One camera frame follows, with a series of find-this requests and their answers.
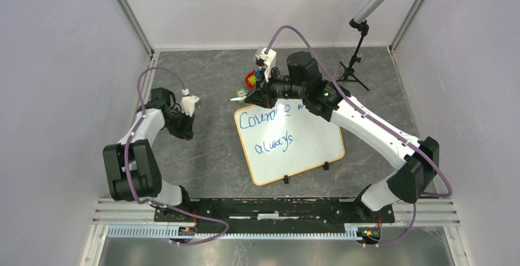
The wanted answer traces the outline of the blue whiteboard marker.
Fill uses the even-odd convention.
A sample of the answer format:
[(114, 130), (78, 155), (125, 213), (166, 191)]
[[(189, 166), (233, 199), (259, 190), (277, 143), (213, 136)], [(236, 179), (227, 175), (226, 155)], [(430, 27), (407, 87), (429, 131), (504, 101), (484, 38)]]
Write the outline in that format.
[(246, 99), (245, 96), (240, 96), (240, 97), (232, 97), (229, 99), (229, 101), (244, 101)]

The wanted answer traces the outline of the yellow framed whiteboard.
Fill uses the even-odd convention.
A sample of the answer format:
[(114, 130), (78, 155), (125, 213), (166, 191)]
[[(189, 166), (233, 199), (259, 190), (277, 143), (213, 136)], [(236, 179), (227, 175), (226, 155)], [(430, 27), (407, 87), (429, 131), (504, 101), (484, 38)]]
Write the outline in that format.
[(279, 99), (274, 108), (250, 105), (234, 121), (252, 182), (264, 186), (342, 159), (341, 128), (310, 113), (303, 103)]

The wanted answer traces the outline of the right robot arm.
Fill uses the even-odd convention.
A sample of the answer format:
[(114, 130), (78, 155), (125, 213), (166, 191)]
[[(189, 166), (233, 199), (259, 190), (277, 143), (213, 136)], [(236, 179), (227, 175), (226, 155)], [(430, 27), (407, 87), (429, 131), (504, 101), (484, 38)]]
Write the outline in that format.
[(345, 88), (323, 79), (319, 63), (309, 52), (288, 56), (288, 75), (275, 67), (276, 52), (255, 55), (260, 76), (245, 96), (247, 104), (274, 108), (279, 99), (300, 99), (310, 113), (359, 137), (379, 152), (395, 172), (366, 187), (356, 198), (354, 214), (369, 222), (379, 210), (397, 201), (416, 203), (436, 177), (440, 145), (432, 137), (407, 134), (363, 106)]

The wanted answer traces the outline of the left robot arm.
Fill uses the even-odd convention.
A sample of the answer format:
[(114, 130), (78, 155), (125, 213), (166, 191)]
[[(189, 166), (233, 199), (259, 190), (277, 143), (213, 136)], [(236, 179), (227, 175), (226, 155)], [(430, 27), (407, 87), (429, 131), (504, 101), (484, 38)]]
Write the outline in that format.
[(150, 100), (138, 109), (127, 134), (102, 151), (113, 200), (146, 202), (159, 207), (170, 205), (170, 215), (181, 222), (193, 213), (189, 194), (183, 186), (163, 180), (151, 146), (163, 129), (181, 140), (193, 138), (194, 111), (200, 99), (188, 89), (182, 93), (177, 102), (170, 90), (153, 89)]

